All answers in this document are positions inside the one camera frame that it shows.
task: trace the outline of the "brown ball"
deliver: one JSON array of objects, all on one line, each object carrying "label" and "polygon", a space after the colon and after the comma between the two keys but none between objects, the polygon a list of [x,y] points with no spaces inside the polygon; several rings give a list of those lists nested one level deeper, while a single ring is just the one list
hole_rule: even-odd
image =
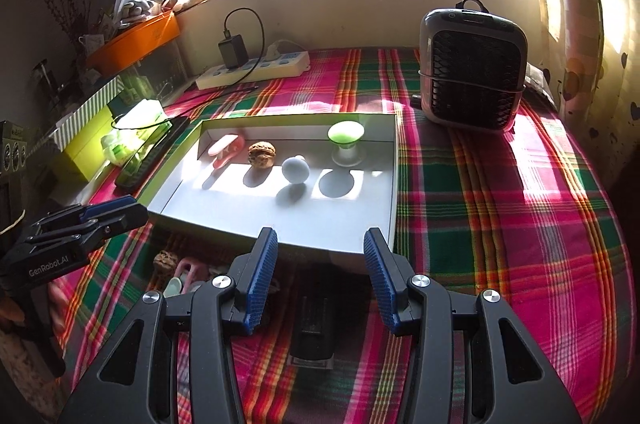
[{"label": "brown ball", "polygon": [[256,142],[249,147],[249,163],[256,169],[268,169],[273,166],[276,148],[268,142]]}]

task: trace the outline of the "white ball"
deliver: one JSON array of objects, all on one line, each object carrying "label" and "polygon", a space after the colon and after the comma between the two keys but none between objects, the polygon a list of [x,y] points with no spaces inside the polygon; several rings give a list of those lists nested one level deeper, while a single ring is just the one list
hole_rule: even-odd
[{"label": "white ball", "polygon": [[288,158],[282,163],[282,176],[291,184],[302,184],[309,178],[309,165],[303,157]]}]

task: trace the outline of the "black cable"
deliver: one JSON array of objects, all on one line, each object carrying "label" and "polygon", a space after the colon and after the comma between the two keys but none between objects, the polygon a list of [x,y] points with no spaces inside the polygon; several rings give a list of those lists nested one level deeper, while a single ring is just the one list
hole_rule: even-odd
[{"label": "black cable", "polygon": [[[240,77],[238,80],[236,80],[235,82],[231,83],[231,84],[227,84],[226,87],[224,89],[228,89],[229,87],[232,86],[236,86],[237,84],[240,84],[242,81],[244,81],[244,79],[246,79],[249,75],[251,75],[253,73],[253,71],[258,67],[258,64],[260,64],[260,61],[262,60],[262,58],[264,57],[264,45],[265,45],[265,38],[264,38],[264,25],[262,24],[262,20],[260,19],[260,16],[258,15],[258,12],[256,12],[255,10],[249,8],[249,7],[240,7],[237,9],[233,9],[231,12],[229,12],[226,17],[225,17],[225,23],[224,23],[224,29],[225,29],[225,38],[227,38],[227,36],[229,35],[228,30],[226,29],[226,21],[229,19],[229,17],[231,16],[231,14],[233,14],[234,12],[238,12],[238,10],[249,10],[249,12],[254,13],[255,17],[258,18],[258,23],[260,23],[260,32],[262,33],[262,47],[260,48],[260,55],[258,56],[258,58],[255,61],[255,64],[251,67],[251,69],[246,72],[242,77]],[[235,93],[237,91],[252,91],[255,89],[258,89],[259,86],[254,86],[251,88],[245,88],[242,90],[230,90],[230,91],[223,91],[222,93],[220,93],[219,95],[216,95],[215,97],[212,97],[210,99],[204,100],[202,102],[198,102],[196,105],[188,108],[187,110],[183,111],[180,115],[177,115],[176,117],[181,117],[183,116],[185,113],[188,113],[190,111],[195,110],[196,108],[207,104],[207,102],[213,102],[215,99],[217,98],[221,98],[224,97],[226,95],[231,95],[232,93]],[[203,96],[203,95],[208,95],[209,93],[202,93],[201,95],[196,95],[195,97],[191,97],[188,99],[185,99],[181,102],[176,102],[175,104],[172,104],[171,106],[177,106],[179,104],[183,104],[184,102],[189,102],[190,100],[193,100],[194,98]],[[150,124],[149,126],[142,126],[142,127],[138,127],[138,128],[118,128],[116,127],[114,124],[120,120],[123,117],[123,115],[119,115],[118,117],[116,117],[113,121],[111,121],[111,127],[117,130],[137,130],[137,129],[149,129],[149,128],[155,128],[157,126],[160,126],[166,122],[169,122],[171,120],[171,118],[168,118],[166,120],[162,120],[160,122],[157,122],[155,124]]]}]

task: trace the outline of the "space heater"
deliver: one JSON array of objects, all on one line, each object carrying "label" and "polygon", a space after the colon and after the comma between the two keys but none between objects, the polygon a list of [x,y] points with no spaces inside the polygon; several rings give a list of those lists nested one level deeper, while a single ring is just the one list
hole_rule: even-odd
[{"label": "space heater", "polygon": [[[480,11],[464,6],[473,1]],[[503,133],[524,90],[527,38],[479,0],[427,14],[420,25],[422,110],[436,123]]]}]

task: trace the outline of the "blue textured pad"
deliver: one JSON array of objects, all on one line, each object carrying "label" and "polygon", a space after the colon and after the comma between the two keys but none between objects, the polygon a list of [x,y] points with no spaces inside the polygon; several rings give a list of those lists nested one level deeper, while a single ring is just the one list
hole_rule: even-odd
[{"label": "blue textured pad", "polygon": [[391,283],[385,263],[380,256],[380,249],[368,230],[364,235],[364,261],[369,271],[373,292],[378,300],[378,310],[382,321],[386,328],[394,334],[400,328],[396,291]]},{"label": "blue textured pad", "polygon": [[115,209],[121,209],[134,203],[136,203],[136,199],[131,195],[127,195],[126,197],[116,198],[115,200],[104,201],[103,203],[90,205],[86,208],[84,214],[80,217],[80,223],[84,223],[89,219],[100,216],[101,214],[108,213],[109,211],[114,211]]},{"label": "blue textured pad", "polygon": [[254,328],[260,323],[264,304],[267,301],[273,269],[278,259],[278,235],[273,229],[260,250],[260,259],[255,267],[254,277],[246,296],[246,315],[244,317],[244,328],[248,335],[252,334]]}]

